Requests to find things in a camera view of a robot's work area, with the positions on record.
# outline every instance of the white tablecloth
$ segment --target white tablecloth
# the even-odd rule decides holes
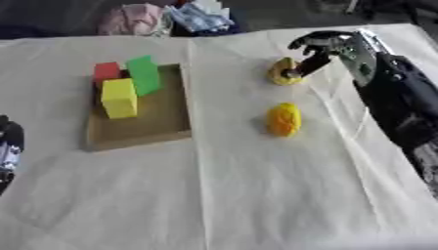
[[[370,29],[438,82],[437,47],[422,30]],[[438,203],[340,62],[296,86],[265,78],[281,57],[302,59],[286,46],[309,31],[1,42],[0,112],[26,131],[17,178],[0,198],[1,249],[438,246]],[[94,63],[142,55],[183,66],[194,137],[83,151]],[[282,102],[303,116],[287,139],[263,124]]]

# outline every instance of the green cube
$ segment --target green cube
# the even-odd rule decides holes
[[[152,62],[151,56],[130,60],[126,67],[131,74],[137,96],[143,97],[161,88],[158,66]]]

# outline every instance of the robotic hand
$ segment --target robotic hand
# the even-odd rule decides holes
[[[24,150],[22,126],[0,115],[0,195],[15,177],[20,154]]]
[[[366,29],[316,31],[294,40],[313,56],[283,75],[306,76],[338,56],[353,75],[362,101],[438,197],[438,90],[407,58],[396,56]]]

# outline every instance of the wooden tray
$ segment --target wooden tray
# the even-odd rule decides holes
[[[192,135],[179,64],[158,68],[162,88],[138,100],[138,117],[110,120],[100,104],[92,105],[86,144],[89,150],[107,150]]]

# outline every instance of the toy block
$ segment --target toy block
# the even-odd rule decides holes
[[[137,96],[143,97],[161,88],[158,66],[152,62],[151,56],[130,60],[126,67],[131,74]]]
[[[137,95],[130,78],[104,81],[101,102],[109,119],[137,116]]]
[[[104,62],[95,65],[93,81],[99,89],[102,89],[102,83],[105,80],[118,78],[120,78],[120,68],[117,62]]]

